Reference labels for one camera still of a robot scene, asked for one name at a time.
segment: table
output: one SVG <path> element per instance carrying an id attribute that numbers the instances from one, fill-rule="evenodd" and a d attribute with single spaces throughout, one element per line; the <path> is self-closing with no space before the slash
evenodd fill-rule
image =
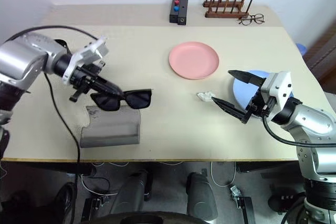
<path id="1" fill-rule="evenodd" d="M 205 9 L 190 6 L 187 26 L 168 23 L 167 5 L 56 6 L 42 24 L 74 25 L 96 36 L 108 37 L 106 66 L 101 76 L 123 90 L 153 89 L 152 104 L 141 110 L 140 144 L 81 149 L 83 162 L 94 161 L 288 161 L 296 160 L 296 148 L 271 138 L 259 119 L 244 125 L 212 102 L 202 102 L 197 92 L 212 91 L 235 104 L 231 69 L 291 71 L 293 93 L 304 104 L 334 114 L 320 85 L 306 67 L 296 45 L 276 15 L 267 7 L 251 13 L 265 15 L 263 25 L 243 27 L 234 19 L 206 19 Z M 43 34 L 62 38 L 72 51 L 90 41 L 67 30 Z M 186 80 L 168 62 L 179 43 L 200 41 L 213 47 L 220 58 L 217 71 L 203 80 Z M 57 76 L 51 76 L 61 114 L 80 137 L 89 124 L 86 106 L 94 105 L 74 93 Z M 74 162 L 75 145 L 58 118 L 41 74 L 14 109 L 6 128 L 11 140 L 4 161 Z M 279 126 L 271 128 L 291 140 Z"/>

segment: blue object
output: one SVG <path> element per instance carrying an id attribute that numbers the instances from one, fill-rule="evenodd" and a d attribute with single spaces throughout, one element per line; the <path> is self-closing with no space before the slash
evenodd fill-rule
<path id="1" fill-rule="evenodd" d="M 268 72 L 260 70 L 249 70 L 249 73 L 255 74 L 256 76 L 266 78 L 269 76 Z M 233 95 L 238 102 L 239 106 L 245 110 L 246 106 L 250 102 L 251 98 L 256 94 L 258 86 L 255 86 L 251 83 L 244 83 L 237 79 L 233 82 Z"/>
<path id="2" fill-rule="evenodd" d="M 300 44 L 300 43 L 296 43 L 296 46 L 298 47 L 300 54 L 304 56 L 307 52 L 307 48 L 303 44 Z"/>

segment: pink plate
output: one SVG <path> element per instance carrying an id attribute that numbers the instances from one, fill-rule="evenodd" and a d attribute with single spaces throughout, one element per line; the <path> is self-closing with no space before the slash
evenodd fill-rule
<path id="1" fill-rule="evenodd" d="M 185 42 L 171 50 L 169 63 L 179 76 L 197 80 L 216 71 L 219 57 L 213 48 L 204 43 Z"/>

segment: wooden rack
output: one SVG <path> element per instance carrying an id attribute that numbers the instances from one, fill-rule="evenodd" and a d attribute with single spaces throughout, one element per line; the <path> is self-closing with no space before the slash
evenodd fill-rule
<path id="1" fill-rule="evenodd" d="M 241 18 L 245 15 L 249 15 L 248 10 L 251 6 L 252 0 L 250 0 L 247 9 L 243 12 L 242 8 L 245 0 L 205 0 L 203 7 L 207 7 L 208 11 L 205 13 L 206 18 Z"/>

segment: white tissue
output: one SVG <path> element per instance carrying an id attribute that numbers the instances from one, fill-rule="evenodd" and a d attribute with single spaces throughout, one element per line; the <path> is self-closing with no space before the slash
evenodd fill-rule
<path id="1" fill-rule="evenodd" d="M 212 102 L 211 97 L 215 97 L 216 95 L 210 91 L 204 92 L 204 93 L 197 93 L 197 96 L 203 101 L 203 102 Z"/>

